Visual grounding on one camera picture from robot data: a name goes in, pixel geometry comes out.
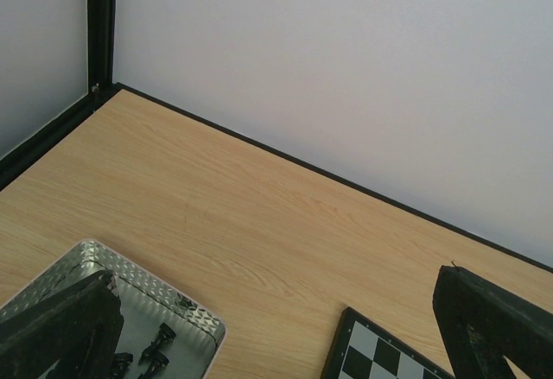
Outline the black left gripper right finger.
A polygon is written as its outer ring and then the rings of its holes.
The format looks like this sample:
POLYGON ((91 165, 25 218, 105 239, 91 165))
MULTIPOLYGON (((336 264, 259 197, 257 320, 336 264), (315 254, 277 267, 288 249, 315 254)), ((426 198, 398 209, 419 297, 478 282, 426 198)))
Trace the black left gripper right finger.
POLYGON ((463 267, 442 266, 433 311, 456 378, 552 377, 552 314, 463 267))

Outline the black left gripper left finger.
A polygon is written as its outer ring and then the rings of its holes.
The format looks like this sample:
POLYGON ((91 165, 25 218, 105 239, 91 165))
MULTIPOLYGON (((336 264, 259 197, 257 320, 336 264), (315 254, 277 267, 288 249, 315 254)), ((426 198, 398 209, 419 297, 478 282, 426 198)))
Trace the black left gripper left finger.
POLYGON ((106 378, 123 325, 116 276, 100 270, 1 324, 1 377, 106 378))

